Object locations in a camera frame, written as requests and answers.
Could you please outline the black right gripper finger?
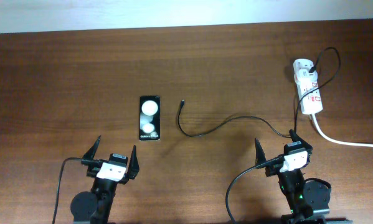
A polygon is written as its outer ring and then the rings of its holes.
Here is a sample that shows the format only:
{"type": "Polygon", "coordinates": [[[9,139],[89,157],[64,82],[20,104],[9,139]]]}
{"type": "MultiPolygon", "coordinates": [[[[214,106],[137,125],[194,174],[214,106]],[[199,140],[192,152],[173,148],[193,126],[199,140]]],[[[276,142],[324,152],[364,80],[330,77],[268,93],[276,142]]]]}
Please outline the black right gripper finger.
{"type": "Polygon", "coordinates": [[[266,163],[267,159],[265,157],[264,150],[260,141],[255,138],[255,166],[257,169],[261,169],[263,165],[266,163]]]}
{"type": "Polygon", "coordinates": [[[300,142],[301,145],[308,151],[308,152],[311,152],[313,150],[313,147],[308,144],[304,139],[302,139],[301,137],[299,137],[296,132],[291,129],[289,130],[289,134],[290,134],[290,137],[292,139],[293,142],[300,142]]]}

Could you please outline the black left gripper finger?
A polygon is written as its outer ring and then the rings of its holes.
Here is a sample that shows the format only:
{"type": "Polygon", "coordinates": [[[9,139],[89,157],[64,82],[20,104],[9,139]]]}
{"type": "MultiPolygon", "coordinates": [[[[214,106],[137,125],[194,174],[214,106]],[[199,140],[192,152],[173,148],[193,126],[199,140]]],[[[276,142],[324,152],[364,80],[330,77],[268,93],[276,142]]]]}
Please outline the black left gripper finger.
{"type": "Polygon", "coordinates": [[[83,155],[83,160],[93,160],[100,144],[101,136],[97,137],[92,147],[83,155]]]}
{"type": "Polygon", "coordinates": [[[136,146],[133,146],[133,150],[130,157],[130,163],[128,165],[128,178],[129,179],[135,179],[139,172],[139,162],[137,158],[137,150],[136,146]]]}

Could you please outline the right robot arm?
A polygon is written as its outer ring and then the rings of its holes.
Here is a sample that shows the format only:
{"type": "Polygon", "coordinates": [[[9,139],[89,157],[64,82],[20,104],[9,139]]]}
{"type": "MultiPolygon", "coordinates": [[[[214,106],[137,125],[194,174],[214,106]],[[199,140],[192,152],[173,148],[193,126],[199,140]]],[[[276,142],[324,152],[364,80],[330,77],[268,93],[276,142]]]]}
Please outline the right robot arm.
{"type": "Polygon", "coordinates": [[[310,162],[313,147],[289,130],[292,142],[284,145],[283,154],[266,159],[259,140],[255,140],[258,169],[265,169],[267,177],[277,176],[282,194],[291,213],[281,217],[282,223],[326,223],[330,212],[331,185],[317,178],[305,179],[302,168],[310,162]]]}

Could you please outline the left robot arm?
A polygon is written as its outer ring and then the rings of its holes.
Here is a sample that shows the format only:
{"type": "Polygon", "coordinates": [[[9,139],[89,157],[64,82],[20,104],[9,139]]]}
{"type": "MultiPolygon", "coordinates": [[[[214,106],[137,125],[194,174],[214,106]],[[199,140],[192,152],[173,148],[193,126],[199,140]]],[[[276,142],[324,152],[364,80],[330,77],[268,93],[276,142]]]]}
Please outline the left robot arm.
{"type": "Polygon", "coordinates": [[[74,223],[107,224],[117,185],[127,184],[139,172],[136,146],[130,157],[112,153],[107,160],[95,159],[100,139],[81,158],[81,164],[87,166],[87,177],[94,181],[91,190],[80,192],[70,204],[74,223]]]}

